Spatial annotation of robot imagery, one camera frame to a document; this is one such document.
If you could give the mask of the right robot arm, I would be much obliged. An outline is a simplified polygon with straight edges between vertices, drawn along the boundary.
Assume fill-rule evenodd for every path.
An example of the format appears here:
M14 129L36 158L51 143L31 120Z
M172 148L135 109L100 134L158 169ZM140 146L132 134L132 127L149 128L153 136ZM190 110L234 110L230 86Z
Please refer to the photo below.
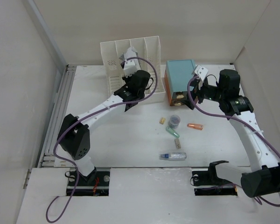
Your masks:
M208 167L206 185L236 184L250 198L279 193L280 153L264 138L250 100L239 94L239 73L230 69L221 70L216 85L210 85L208 70L197 66L187 84L187 91L187 107L230 122L250 163L251 170L244 171L228 161L212 162ZM198 104L205 99L217 102L223 114L215 115L199 109Z

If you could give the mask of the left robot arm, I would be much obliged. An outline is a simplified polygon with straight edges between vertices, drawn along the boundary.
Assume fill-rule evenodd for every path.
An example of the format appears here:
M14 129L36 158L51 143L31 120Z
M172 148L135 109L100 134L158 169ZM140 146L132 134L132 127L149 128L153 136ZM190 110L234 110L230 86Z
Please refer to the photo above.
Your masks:
M96 167L91 161L91 133L111 117L122 114L138 104L145 96L145 90L151 75L138 70L126 78L126 84L114 92L105 102L92 110L75 117L68 114L63 119L58 138L66 133L59 145L67 152L78 167L79 180L90 185L95 180Z

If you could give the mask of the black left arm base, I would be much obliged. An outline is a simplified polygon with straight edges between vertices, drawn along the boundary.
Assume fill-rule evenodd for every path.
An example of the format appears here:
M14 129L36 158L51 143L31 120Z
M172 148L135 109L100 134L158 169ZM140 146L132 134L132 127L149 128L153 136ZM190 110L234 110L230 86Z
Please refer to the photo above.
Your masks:
M79 182L73 196L109 196L111 170L109 168L99 168L95 177L90 182L83 177L79 177ZM64 176L68 179L66 196L70 196L76 182L77 173L75 169L66 171Z

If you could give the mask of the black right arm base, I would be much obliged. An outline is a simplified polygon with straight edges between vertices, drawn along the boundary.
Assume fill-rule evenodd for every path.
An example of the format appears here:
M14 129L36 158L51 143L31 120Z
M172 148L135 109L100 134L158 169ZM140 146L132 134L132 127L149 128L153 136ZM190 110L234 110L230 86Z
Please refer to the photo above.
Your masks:
M221 160L211 162L207 168L192 169L190 184L195 196L237 196L237 187L231 182L217 176L216 166L229 163Z

